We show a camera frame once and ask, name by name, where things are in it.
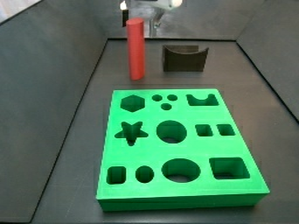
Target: red block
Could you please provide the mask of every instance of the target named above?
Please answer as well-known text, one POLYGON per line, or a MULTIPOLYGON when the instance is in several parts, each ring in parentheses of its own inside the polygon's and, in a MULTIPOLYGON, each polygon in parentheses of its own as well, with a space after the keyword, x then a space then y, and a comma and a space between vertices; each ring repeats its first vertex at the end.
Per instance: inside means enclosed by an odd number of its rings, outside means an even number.
POLYGON ((144 20, 140 17, 126 21, 128 65, 131 80, 140 80, 146 75, 146 37, 144 20))

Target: rectangular hole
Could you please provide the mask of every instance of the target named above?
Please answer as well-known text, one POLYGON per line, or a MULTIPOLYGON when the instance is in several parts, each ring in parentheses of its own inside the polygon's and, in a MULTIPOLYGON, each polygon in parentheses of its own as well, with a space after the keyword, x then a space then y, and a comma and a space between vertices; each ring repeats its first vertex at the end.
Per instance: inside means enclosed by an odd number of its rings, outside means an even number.
POLYGON ((215 179, 249 179, 249 168, 241 157, 215 157, 210 159, 215 179))
POLYGON ((211 126, 208 124, 195 125, 199 137, 213 137, 211 126))
POLYGON ((235 136, 235 131, 230 124, 218 124, 219 134, 225 137, 235 136))
POLYGON ((122 185, 127 181, 127 168, 124 166, 112 166, 107 170, 107 183, 122 185))

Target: hexagon-shaped hole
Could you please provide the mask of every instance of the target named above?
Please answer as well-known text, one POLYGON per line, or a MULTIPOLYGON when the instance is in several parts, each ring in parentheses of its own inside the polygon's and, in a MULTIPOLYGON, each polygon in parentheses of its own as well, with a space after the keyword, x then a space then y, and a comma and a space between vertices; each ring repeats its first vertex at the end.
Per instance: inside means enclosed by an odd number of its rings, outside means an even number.
POLYGON ((134 94, 126 97, 120 103, 120 108, 132 113, 143 109, 144 107, 146 107, 146 99, 134 94))

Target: gray wall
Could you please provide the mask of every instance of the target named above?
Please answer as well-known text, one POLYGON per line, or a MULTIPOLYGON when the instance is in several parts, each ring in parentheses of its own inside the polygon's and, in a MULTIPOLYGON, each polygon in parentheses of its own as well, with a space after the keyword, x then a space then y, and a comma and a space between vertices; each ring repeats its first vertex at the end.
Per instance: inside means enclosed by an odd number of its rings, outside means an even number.
POLYGON ((107 38, 98 0, 47 0, 0 26, 0 221, 30 221, 107 38))
POLYGON ((299 1, 267 0, 238 43, 299 119, 299 1))
MULTIPOLYGON (((164 39, 230 39, 237 40, 250 19, 265 0, 183 0, 184 4, 168 11, 162 19, 158 38, 164 39)), ((126 28, 122 27, 119 0, 103 2, 98 10, 103 26, 111 38, 124 38, 126 28)), ((155 14, 150 6, 131 3, 130 17, 144 18, 144 32, 148 37, 148 21, 155 14)))

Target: circular hole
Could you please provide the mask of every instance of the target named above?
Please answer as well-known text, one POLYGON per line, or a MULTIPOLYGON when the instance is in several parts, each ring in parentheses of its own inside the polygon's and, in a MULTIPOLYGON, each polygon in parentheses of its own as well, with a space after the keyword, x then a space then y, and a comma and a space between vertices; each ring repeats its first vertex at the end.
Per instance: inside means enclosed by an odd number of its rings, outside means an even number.
POLYGON ((170 109, 172 109, 172 105, 171 105, 170 103, 164 103, 164 104, 162 105, 162 109, 163 109, 163 110, 170 110, 170 109))
POLYGON ((187 137, 187 129, 179 122, 166 121, 158 125, 156 135, 166 143, 178 144, 187 137))
POLYGON ((202 174, 200 167, 186 158, 176 158, 163 164, 163 175, 176 183, 188 183, 202 174))
POLYGON ((154 95, 152 99, 154 101, 159 102, 163 99, 163 97, 159 94, 156 94, 154 95))
POLYGON ((155 172, 151 167, 142 166, 136 169, 135 178, 138 179, 139 182, 146 184, 152 181, 154 177, 155 177, 155 172))
POLYGON ((175 94, 170 94, 170 95, 167 96, 167 99, 168 99, 171 102, 175 102, 175 101, 178 101, 178 96, 176 96, 175 94))

